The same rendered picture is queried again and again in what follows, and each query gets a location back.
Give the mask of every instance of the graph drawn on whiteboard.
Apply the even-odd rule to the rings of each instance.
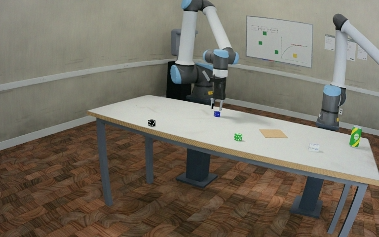
[[[246,56],[312,67],[313,25],[247,16]]]

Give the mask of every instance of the wall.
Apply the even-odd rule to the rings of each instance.
[[[335,35],[332,21],[336,13],[347,17],[353,26],[379,47],[379,1],[377,0],[212,0],[233,49],[240,54],[239,64],[333,80],[334,52],[324,49],[325,34]],[[276,18],[313,24],[312,68],[267,62],[246,57],[246,16]],[[194,57],[202,58],[207,49],[218,48],[206,17],[199,13]],[[346,85],[379,92],[379,65],[369,58],[348,61]],[[321,110],[323,85],[271,74],[231,68],[227,98],[317,116]],[[347,92],[341,121],[379,129],[379,97]]]
[[[173,58],[170,32],[181,17],[177,0],[2,0],[0,84]],[[0,91],[0,142],[102,105],[164,95],[166,72],[146,66]]]

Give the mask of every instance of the brown paper square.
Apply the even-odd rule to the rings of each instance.
[[[286,134],[279,129],[259,129],[265,138],[287,138]]]

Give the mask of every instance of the wooden floor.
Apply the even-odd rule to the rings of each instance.
[[[313,122],[224,105],[312,125]],[[1,237],[326,237],[342,192],[325,181],[319,219],[290,214],[306,177],[211,157],[218,179],[205,189],[179,183],[186,150],[154,141],[154,183],[146,183],[144,137],[106,127],[114,204],[106,206],[95,123],[0,151]],[[370,140],[379,163],[379,137]],[[350,232],[379,236],[379,187],[369,186]]]

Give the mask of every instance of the dice pip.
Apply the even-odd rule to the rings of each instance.
[[[242,134],[241,133],[235,133],[234,134],[234,139],[236,141],[242,141]]]
[[[150,120],[148,121],[148,125],[149,125],[150,127],[154,127],[154,126],[155,126],[155,120],[150,119]]]

